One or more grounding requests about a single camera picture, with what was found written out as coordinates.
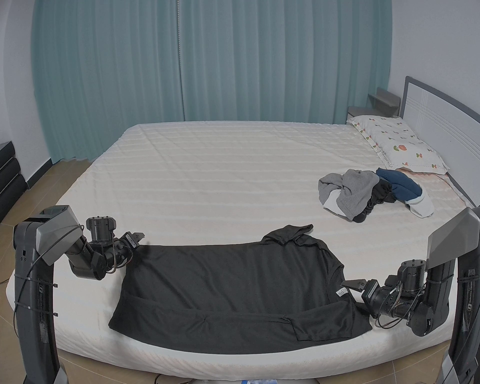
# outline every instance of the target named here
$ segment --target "tiled floor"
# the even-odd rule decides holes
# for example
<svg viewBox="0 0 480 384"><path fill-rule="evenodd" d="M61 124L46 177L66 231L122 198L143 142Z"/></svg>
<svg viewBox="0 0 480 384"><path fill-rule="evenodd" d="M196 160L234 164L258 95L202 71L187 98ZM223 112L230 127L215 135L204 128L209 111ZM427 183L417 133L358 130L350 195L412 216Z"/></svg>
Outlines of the tiled floor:
<svg viewBox="0 0 480 384"><path fill-rule="evenodd" d="M14 269L13 226L54 205L73 182L88 168L87 161L61 161L23 194L0 224L0 281ZM0 384L21 383L25 371L13 331L12 309L0 286ZM320 384L412 384L434 383L448 342L364 370L318 379ZM59 350L71 384L153 384L155 373L128 370ZM159 384L180 384L183 378L162 375Z"/></svg>

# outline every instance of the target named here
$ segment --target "fitted sheet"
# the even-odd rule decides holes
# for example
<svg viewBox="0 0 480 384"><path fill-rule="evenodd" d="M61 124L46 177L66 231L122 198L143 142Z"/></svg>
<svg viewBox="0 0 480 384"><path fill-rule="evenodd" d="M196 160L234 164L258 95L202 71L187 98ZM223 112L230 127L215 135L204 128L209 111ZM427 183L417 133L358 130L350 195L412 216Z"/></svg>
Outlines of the fitted sheet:
<svg viewBox="0 0 480 384"><path fill-rule="evenodd" d="M314 225L345 265L346 279L396 274L400 263L425 259L428 235L465 203L436 175L409 175L428 191L435 213L414 216L401 202L376 206L360 224L322 208L318 179L349 168L376 170L381 160L353 126L286 122L201 121L129 128L60 199L80 223L116 219L117 236L144 232L142 244L195 245L259 241L291 224ZM102 281L77 278L62 256L55 263L57 346L110 364L198 379L301 379L389 361L450 338L456 284L445 324L425 337L404 323L357 338L262 355L212 355L151 346L108 327L124 270ZM13 278L7 286L13 303Z"/></svg>

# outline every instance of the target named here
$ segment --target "gray sweater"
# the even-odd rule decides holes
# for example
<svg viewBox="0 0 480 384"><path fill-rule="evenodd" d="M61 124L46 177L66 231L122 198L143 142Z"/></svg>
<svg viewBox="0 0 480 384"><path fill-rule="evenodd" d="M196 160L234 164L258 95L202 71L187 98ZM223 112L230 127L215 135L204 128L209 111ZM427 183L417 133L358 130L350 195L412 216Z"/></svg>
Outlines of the gray sweater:
<svg viewBox="0 0 480 384"><path fill-rule="evenodd" d="M345 216L353 220L367 206L368 200L372 197L372 189L379 180L372 171L349 169L344 175L329 173L318 180L320 202L325 204L331 191L341 189L336 203Z"/></svg>

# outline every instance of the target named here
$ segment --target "white headboard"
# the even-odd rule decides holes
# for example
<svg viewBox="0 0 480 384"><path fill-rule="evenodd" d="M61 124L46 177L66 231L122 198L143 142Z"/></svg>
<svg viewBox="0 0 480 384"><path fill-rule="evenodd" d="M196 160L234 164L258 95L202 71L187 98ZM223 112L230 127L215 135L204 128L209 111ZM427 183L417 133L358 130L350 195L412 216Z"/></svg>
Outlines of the white headboard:
<svg viewBox="0 0 480 384"><path fill-rule="evenodd" d="M480 115L407 76L400 117L440 154L461 192L480 205Z"/></svg>

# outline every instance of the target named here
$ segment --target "curtain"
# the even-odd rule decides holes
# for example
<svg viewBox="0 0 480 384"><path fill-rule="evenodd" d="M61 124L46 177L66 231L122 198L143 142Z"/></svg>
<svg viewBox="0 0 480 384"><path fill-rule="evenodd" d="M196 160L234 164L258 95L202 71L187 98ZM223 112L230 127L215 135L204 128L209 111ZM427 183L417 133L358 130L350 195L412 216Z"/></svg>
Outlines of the curtain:
<svg viewBox="0 0 480 384"><path fill-rule="evenodd" d="M385 0L180 0L186 120L345 123L387 87Z"/></svg>
<svg viewBox="0 0 480 384"><path fill-rule="evenodd" d="M55 162L138 123L345 123L391 42L389 0L37 0L32 68Z"/></svg>
<svg viewBox="0 0 480 384"><path fill-rule="evenodd" d="M37 0L32 69L53 162L183 120L176 0Z"/></svg>

